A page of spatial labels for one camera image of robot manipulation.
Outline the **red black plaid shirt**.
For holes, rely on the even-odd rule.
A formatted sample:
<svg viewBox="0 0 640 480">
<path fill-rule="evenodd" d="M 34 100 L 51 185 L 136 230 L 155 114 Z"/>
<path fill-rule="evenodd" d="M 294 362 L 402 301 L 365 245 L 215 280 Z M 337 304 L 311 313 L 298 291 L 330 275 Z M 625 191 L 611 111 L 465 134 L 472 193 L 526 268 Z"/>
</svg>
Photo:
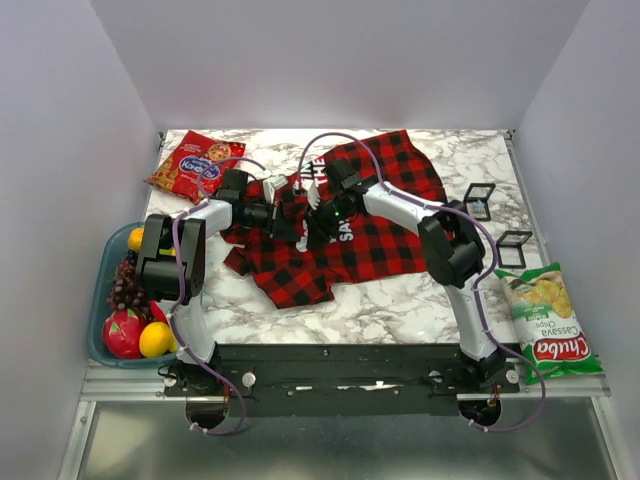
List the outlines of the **red black plaid shirt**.
<svg viewBox="0 0 640 480">
<path fill-rule="evenodd" d="M 232 226 L 222 238 L 232 245 L 224 263 L 241 276 L 251 275 L 255 284 L 278 308 L 306 306 L 334 298 L 336 283 L 361 283 L 427 269 L 419 238 L 379 217 L 355 215 L 340 223 L 331 242 L 307 248 L 304 218 L 306 199 L 292 192 L 298 179 L 314 180 L 320 195 L 333 195 L 324 168 L 344 158 L 363 178 L 381 174 L 394 186 L 421 198 L 447 200 L 441 179 L 428 157 L 414 146 L 404 130 L 383 133 L 338 145 L 308 160 L 300 173 L 288 178 L 280 191 L 287 218 L 300 240 L 289 243 L 270 239 L 258 229 Z"/>
</svg>

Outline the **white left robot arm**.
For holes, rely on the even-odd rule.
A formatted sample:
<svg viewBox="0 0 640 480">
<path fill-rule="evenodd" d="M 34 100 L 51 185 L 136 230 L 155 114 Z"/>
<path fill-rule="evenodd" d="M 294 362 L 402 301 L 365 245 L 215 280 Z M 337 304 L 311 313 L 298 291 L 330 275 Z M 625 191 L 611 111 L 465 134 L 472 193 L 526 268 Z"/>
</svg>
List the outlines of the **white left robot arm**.
<svg viewBox="0 0 640 480">
<path fill-rule="evenodd" d="M 187 382 L 201 395 L 214 393 L 222 380 L 220 368 L 210 362 L 216 342 L 201 305 L 207 239 L 241 226 L 258 229 L 270 239 L 297 242 L 297 230 L 276 202 L 276 192 L 287 184 L 283 175 L 269 176 L 261 181 L 264 198 L 248 201 L 248 173 L 228 169 L 214 197 L 178 214 L 151 214 L 144 221 L 136 280 L 160 303 L 178 343 L 177 359 L 193 364 Z"/>
</svg>

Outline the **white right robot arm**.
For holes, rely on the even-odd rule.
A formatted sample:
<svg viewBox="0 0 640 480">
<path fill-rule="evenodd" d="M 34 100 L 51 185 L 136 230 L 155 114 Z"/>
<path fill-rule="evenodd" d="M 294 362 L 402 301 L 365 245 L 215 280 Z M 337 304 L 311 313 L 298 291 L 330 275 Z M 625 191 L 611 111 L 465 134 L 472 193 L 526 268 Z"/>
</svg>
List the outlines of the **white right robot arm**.
<svg viewBox="0 0 640 480">
<path fill-rule="evenodd" d="M 483 270 L 484 245 L 466 207 L 460 202 L 422 199 L 375 176 L 362 178 L 344 159 L 326 167 L 329 184 L 337 193 L 329 201 L 312 180 L 295 182 L 295 192 L 307 197 L 307 246 L 327 244 L 339 223 L 360 213 L 379 217 L 413 233 L 432 279 L 445 288 L 460 335 L 460 350 L 467 360 L 460 379 L 469 390 L 480 392 L 496 380 L 488 359 L 497 350 L 488 338 L 486 300 L 477 281 Z"/>
</svg>

